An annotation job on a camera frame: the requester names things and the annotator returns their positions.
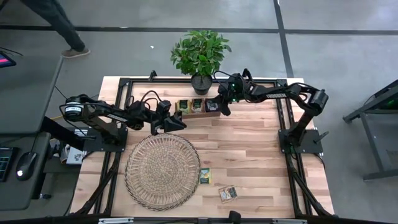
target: shoe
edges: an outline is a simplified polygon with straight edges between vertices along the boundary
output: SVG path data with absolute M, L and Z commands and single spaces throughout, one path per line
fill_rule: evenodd
M 83 51 L 79 52 L 73 49 L 69 49 L 69 50 L 64 50 L 61 55 L 64 58 L 75 58 L 75 57 L 80 57 L 80 56 L 84 56 L 84 55 L 88 55 L 90 54 L 91 51 L 88 48 L 85 48 Z

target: concrete floor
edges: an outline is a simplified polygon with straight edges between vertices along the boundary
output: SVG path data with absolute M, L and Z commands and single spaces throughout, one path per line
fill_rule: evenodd
M 207 27 L 277 29 L 272 0 L 61 0 L 76 26 Z M 286 29 L 397 30 L 395 0 L 280 0 Z M 0 12 L 0 24 L 46 26 L 19 1 Z M 169 61 L 180 32 L 80 32 L 92 54 L 66 60 L 57 86 L 67 96 L 98 94 L 106 75 L 181 75 Z M 221 69 L 255 77 L 286 77 L 279 34 L 225 33 L 233 53 Z M 342 117 L 360 107 L 375 91 L 397 79 L 398 35 L 287 35 L 295 77 L 325 88 L 330 96 L 315 118 L 322 141 L 326 174 L 335 213 L 345 218 L 396 223 L 398 178 L 363 182 L 377 166 L 362 124 L 345 124 Z M 25 55 L 53 55 L 68 46 L 52 31 L 0 30 L 0 47 Z M 47 115 L 58 116 L 63 98 L 55 91 Z M 74 183 L 76 177 L 58 177 Z M 73 187 L 54 189 L 63 195 L 34 206 L 23 216 L 4 213 L 1 219 L 63 215 Z

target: keyboard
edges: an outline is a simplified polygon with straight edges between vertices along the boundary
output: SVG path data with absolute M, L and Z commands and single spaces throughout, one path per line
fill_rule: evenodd
M 0 182 L 7 180 L 7 175 L 15 159 L 17 150 L 18 148 L 16 147 L 0 147 Z

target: person's leg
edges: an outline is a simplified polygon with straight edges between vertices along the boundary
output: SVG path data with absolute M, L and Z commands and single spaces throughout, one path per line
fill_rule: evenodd
M 73 50 L 89 53 L 74 26 L 67 19 L 65 12 L 59 10 L 62 8 L 61 5 L 55 4 L 55 0 L 21 0 L 21 2 L 49 22 Z
M 61 4 L 58 2 L 58 0 L 51 0 L 54 4 L 54 6 L 58 9 L 58 12 L 60 12 L 61 16 L 68 21 L 68 23 L 74 27 L 74 25 L 72 24 L 72 22 L 70 22 L 67 14 L 65 13 L 65 11 L 63 10 L 63 7 L 61 6 Z

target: wicker tray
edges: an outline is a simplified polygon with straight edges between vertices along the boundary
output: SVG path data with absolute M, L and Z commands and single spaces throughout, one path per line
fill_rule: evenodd
M 138 204 L 164 211 L 186 202 L 195 193 L 199 177 L 199 155 L 192 144 L 178 135 L 158 134 L 136 145 L 124 180 Z

